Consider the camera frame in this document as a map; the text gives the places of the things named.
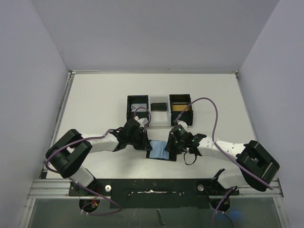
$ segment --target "white wall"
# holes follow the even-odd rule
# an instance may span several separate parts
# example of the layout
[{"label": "white wall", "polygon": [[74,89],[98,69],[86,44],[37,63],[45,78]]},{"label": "white wall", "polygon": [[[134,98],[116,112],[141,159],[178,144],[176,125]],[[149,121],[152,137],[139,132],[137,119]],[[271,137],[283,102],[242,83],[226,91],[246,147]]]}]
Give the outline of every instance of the white wall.
[{"label": "white wall", "polygon": [[67,69],[29,0],[0,1],[0,227],[18,226],[42,168]]},{"label": "white wall", "polygon": [[239,70],[278,0],[32,0],[70,70]]},{"label": "white wall", "polygon": [[292,228],[304,225],[303,11],[303,0],[281,0],[239,73],[257,138],[281,164]]}]

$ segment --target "white knob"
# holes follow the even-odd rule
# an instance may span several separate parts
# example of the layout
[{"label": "white knob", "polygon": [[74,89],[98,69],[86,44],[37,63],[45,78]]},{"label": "white knob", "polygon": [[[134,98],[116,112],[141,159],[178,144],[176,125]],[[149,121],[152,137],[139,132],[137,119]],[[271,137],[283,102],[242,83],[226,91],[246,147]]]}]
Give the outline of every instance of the white knob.
[{"label": "white knob", "polygon": [[107,185],[104,189],[106,192],[110,192],[112,187],[111,187],[111,185]]}]

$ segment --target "light blue fabric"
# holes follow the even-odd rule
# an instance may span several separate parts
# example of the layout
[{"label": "light blue fabric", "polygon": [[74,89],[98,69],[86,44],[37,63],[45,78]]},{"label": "light blue fabric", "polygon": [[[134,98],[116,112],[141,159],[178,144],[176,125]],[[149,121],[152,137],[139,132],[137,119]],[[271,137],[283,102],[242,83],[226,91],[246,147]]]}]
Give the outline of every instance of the light blue fabric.
[{"label": "light blue fabric", "polygon": [[165,151],[167,141],[151,140],[152,150],[149,158],[169,159],[169,152]]}]

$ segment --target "yellow object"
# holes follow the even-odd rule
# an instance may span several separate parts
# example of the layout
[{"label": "yellow object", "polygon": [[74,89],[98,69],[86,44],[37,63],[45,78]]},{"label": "yellow object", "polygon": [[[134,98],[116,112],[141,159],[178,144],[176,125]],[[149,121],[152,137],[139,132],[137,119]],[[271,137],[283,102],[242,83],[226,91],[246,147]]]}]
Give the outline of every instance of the yellow object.
[{"label": "yellow object", "polygon": [[172,104],[172,109],[173,109],[173,111],[179,111],[179,112],[181,112],[181,111],[184,110],[184,108],[186,108],[187,106],[188,106],[188,104],[181,104],[181,103],[175,104],[175,103],[173,103],[173,104]]}]

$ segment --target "black cable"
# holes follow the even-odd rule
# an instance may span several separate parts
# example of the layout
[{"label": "black cable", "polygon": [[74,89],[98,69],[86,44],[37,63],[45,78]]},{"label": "black cable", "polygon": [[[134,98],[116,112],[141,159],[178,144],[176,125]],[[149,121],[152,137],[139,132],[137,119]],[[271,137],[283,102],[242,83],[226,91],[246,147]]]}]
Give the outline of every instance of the black cable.
[{"label": "black cable", "polygon": [[198,157],[198,156],[197,156],[197,155],[195,155],[195,159],[194,159],[194,161],[193,161],[191,164],[188,164],[188,163],[186,163],[186,158],[185,158],[186,153],[188,153],[188,152],[185,152],[185,153],[184,153],[184,161],[185,161],[185,164],[186,164],[186,165],[193,165],[193,164],[194,164],[194,162],[196,162],[196,159],[197,159],[197,157]]}]

